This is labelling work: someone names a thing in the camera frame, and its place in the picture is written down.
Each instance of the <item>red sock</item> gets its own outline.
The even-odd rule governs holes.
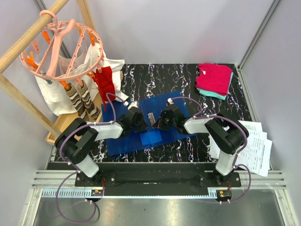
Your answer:
[[[112,69],[111,67],[102,67],[102,72],[98,72],[96,70],[96,79],[100,97],[103,100],[104,110],[107,110],[107,106],[105,101],[108,101],[106,93],[115,94],[115,87],[112,80]],[[115,100],[115,97],[112,95],[108,95],[110,100]]]

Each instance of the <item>white cloth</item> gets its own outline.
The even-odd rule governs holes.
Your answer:
[[[87,53],[84,51],[78,58],[74,61],[74,70],[70,72],[70,75],[74,75],[77,73],[81,73],[86,71],[88,67],[91,67],[98,56],[100,55],[100,45],[99,43],[95,43],[94,46],[90,45]],[[120,80],[120,70],[123,67],[125,61],[124,60],[110,60],[105,57],[105,53],[103,52],[104,59],[100,61],[102,67],[110,66],[112,69],[112,80],[115,86],[115,94],[116,96],[121,97],[123,100],[128,98],[127,95],[120,91],[121,88],[121,80]],[[71,59],[67,59],[64,57],[59,57],[59,65],[61,73],[66,73],[68,65]],[[38,86],[41,90],[42,96],[45,99],[49,109],[57,116],[60,114],[67,113],[75,113],[76,110],[65,93],[64,87],[58,81],[52,81],[52,84],[48,84],[46,80],[35,76]],[[81,77],[82,80],[85,81],[87,87],[89,89],[92,100],[96,97],[98,93],[98,88],[93,79],[89,76],[84,75]],[[77,88],[77,83],[75,81],[67,81],[70,82],[75,88]]]

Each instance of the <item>wooden rod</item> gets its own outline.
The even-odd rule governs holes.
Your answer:
[[[55,125],[46,118],[39,109],[30,102],[10,81],[0,73],[0,88],[3,89],[11,98],[13,98],[22,108],[30,113],[39,123],[42,124],[55,137],[58,137],[61,132]]]
[[[49,10],[57,14],[68,1],[69,0],[56,0]],[[49,132],[58,137],[61,134],[60,130],[2,74],[51,20],[52,16],[48,14],[41,16],[33,24],[33,26],[31,26],[31,28],[28,29],[27,32],[25,32],[25,34],[22,35],[22,37],[19,38],[19,40],[0,58],[0,88],[36,120],[38,120],[38,122],[41,123]]]
[[[69,0],[56,0],[50,11],[57,14]],[[0,58],[0,73],[3,73],[8,66],[20,55],[30,42],[43,30],[52,20],[52,16],[44,14],[22,35],[21,38]]]
[[[92,18],[91,10],[87,0],[77,0],[77,4],[80,9],[81,16],[84,19],[85,25],[90,27],[92,30],[96,32],[96,27],[94,24],[94,20]]]

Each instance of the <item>stack of papers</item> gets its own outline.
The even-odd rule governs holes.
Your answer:
[[[252,173],[267,177],[272,141],[267,139],[267,133],[262,131],[260,122],[239,121],[249,131],[248,144],[238,155],[235,165],[244,164]],[[211,158],[218,159],[220,149],[210,136]]]

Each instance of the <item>black marble surface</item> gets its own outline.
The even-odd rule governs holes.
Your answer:
[[[131,100],[149,98],[162,93],[179,90],[183,96],[191,97],[201,103],[202,114],[215,114],[227,110],[239,120],[251,121],[250,112],[244,97],[242,86],[233,64],[226,64],[234,72],[226,100],[205,97],[195,89],[199,76],[198,64],[161,64],[161,65],[124,65],[124,79],[121,90]],[[196,104],[185,101],[191,115],[198,112]],[[94,143],[91,156],[94,161],[123,162],[193,162],[210,161],[209,136],[198,134],[194,137],[178,140],[167,145],[147,148],[140,151],[109,156],[105,141]],[[56,154],[55,161],[62,161]]]

